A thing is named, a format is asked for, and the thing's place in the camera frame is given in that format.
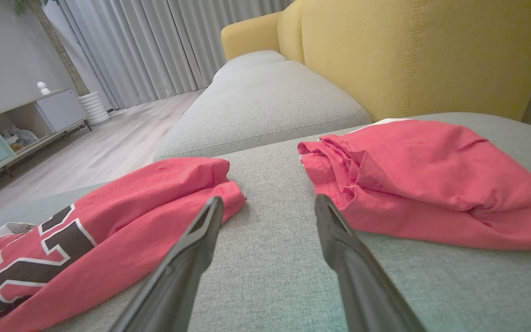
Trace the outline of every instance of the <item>ribbed white planter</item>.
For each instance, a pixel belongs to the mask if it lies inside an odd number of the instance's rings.
[[[110,115],[104,108],[104,104],[101,103],[100,95],[97,91],[79,97],[79,101],[87,113],[87,120],[90,125],[101,124],[110,119]]]

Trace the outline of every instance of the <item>yellow sofa armrest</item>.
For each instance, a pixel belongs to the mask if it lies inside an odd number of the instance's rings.
[[[282,12],[270,13],[224,27],[221,31],[221,41],[227,61],[261,50],[274,50],[279,53],[278,17],[281,14]]]

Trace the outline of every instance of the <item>curtain fold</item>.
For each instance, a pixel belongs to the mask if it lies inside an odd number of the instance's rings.
[[[221,29],[291,2],[59,0],[116,109],[206,88],[226,62]]]

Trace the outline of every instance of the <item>folded red clothing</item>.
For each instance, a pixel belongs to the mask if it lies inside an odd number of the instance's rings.
[[[359,231],[531,250],[531,173],[468,128],[405,120],[298,150],[316,193]]]
[[[42,330],[139,281],[210,197],[223,198],[229,219],[245,197],[228,170],[217,158],[155,162],[0,237],[0,331]]]

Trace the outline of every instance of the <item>gray cabinet door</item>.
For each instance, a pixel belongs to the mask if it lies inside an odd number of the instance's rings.
[[[64,130],[87,117],[77,96],[72,90],[64,91],[36,101],[42,115],[54,132]]]

